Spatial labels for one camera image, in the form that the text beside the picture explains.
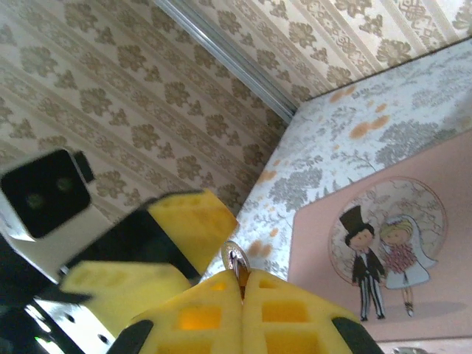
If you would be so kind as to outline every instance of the patterned wall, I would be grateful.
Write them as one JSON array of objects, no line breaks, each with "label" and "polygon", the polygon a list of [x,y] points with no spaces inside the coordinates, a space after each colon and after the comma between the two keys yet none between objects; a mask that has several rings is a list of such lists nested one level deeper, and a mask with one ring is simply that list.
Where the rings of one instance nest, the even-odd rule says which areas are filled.
[{"label": "patterned wall", "polygon": [[295,103],[472,35],[471,0],[192,0]]},{"label": "patterned wall", "polygon": [[151,0],[0,0],[0,163],[86,152],[115,220],[208,187],[237,212],[285,124]]}]

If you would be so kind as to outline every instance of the floral wallpaper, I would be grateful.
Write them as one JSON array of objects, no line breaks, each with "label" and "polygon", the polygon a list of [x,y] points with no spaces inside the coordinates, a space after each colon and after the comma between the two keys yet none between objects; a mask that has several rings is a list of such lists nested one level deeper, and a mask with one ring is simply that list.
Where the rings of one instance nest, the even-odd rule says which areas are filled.
[{"label": "floral wallpaper", "polygon": [[237,213],[284,122],[151,0],[0,0],[0,163],[83,150],[111,220],[208,187]]},{"label": "floral wallpaper", "polygon": [[191,0],[299,105],[472,35],[470,0]]}]

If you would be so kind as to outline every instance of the yellow sponge gripper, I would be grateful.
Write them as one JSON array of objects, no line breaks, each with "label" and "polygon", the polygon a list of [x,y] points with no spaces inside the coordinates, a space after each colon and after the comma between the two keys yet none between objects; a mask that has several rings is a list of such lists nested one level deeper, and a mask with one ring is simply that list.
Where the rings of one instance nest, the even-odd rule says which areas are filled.
[{"label": "yellow sponge gripper", "polygon": [[152,204],[148,212],[199,274],[238,225],[209,190],[169,195]]},{"label": "yellow sponge gripper", "polygon": [[60,289],[91,296],[82,305],[116,337],[133,317],[190,286],[170,264],[83,261],[69,272]]},{"label": "yellow sponge gripper", "polygon": [[137,316],[153,323],[139,354],[352,354],[331,321],[351,312],[259,270],[240,294],[223,271]]}]

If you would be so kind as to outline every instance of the gray floral pattern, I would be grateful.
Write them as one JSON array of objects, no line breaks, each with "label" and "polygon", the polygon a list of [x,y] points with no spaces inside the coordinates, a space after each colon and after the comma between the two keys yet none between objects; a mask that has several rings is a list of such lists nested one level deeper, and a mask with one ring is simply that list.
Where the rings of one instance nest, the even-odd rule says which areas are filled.
[{"label": "gray floral pattern", "polygon": [[[369,4],[336,3],[352,15]],[[406,53],[403,44],[384,45],[392,65]],[[343,77],[333,73],[333,80]],[[252,255],[251,266],[287,279],[297,210],[471,129],[471,98],[472,39],[304,103],[246,199],[232,239],[245,250],[255,241],[270,248]],[[216,260],[208,274],[221,269]]]}]

